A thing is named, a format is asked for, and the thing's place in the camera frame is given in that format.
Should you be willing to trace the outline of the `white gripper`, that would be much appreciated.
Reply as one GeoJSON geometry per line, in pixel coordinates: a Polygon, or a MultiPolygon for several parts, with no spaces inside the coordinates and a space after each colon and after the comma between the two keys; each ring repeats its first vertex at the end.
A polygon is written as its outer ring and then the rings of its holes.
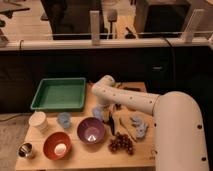
{"type": "Polygon", "coordinates": [[[107,100],[107,99],[103,99],[103,98],[98,98],[97,99],[97,105],[100,108],[107,108],[107,107],[109,107],[112,104],[113,104],[112,100],[107,100]]]}

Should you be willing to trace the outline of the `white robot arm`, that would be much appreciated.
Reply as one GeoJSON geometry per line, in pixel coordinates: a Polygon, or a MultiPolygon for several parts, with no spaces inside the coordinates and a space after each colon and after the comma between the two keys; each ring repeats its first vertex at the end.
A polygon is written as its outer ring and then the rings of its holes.
{"type": "Polygon", "coordinates": [[[101,106],[119,103],[154,118],[156,171],[210,171],[202,113],[190,95],[159,95],[114,85],[114,78],[106,75],[92,86],[92,93],[101,106]]]}

